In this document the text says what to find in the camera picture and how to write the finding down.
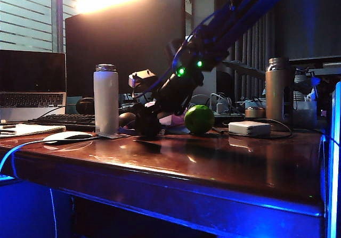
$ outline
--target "desk surface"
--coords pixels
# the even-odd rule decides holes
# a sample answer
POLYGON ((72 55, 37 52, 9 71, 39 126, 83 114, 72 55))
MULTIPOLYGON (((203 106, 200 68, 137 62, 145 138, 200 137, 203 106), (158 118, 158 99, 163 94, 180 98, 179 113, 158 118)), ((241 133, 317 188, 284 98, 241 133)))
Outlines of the desk surface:
MULTIPOLYGON (((45 136, 2 139, 1 153, 45 136)), ((4 172, 14 165, 20 178, 219 235, 264 235, 259 225, 268 225, 266 235, 320 237, 319 144, 310 132, 272 141, 207 134, 32 144, 4 172), (301 217, 317 229, 289 224, 301 217)))

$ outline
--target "white mouse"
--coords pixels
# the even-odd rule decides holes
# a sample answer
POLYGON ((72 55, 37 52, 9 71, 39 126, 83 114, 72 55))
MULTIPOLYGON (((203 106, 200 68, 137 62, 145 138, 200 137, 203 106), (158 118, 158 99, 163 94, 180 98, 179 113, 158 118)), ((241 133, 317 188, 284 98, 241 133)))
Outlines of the white mouse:
POLYGON ((55 134, 49 135, 48 137, 45 137, 43 140, 46 141, 45 143, 47 144, 57 144, 63 141, 70 142, 72 140, 75 140, 76 142, 76 140, 78 139, 86 139, 86 138, 91 138, 91 137, 92 137, 92 134, 90 133, 69 131, 69 132, 61 132, 61 133, 55 133, 55 134))

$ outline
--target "white water bottle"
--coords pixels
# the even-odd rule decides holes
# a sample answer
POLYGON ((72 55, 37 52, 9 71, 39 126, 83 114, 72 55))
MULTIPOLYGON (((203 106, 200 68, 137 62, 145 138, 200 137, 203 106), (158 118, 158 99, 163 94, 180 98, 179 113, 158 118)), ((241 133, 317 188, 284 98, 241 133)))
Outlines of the white water bottle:
POLYGON ((94 98, 96 134, 107 138, 118 137, 118 74, 114 65, 96 65, 94 98))

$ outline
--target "laptop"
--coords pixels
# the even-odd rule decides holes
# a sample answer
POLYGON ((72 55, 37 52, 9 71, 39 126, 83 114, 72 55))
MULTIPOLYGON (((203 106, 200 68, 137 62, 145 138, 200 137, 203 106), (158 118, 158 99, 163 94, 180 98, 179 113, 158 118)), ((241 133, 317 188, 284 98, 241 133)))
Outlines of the laptop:
POLYGON ((64 114, 64 53, 0 50, 0 119, 26 121, 64 114))

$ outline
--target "white power brick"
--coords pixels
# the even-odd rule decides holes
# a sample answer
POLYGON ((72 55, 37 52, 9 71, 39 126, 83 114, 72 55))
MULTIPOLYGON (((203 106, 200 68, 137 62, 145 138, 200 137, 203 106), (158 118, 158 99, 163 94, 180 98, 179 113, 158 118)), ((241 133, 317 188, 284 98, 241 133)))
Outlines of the white power brick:
POLYGON ((249 137, 270 135, 271 126, 263 122, 242 121, 229 123, 229 133, 249 137))

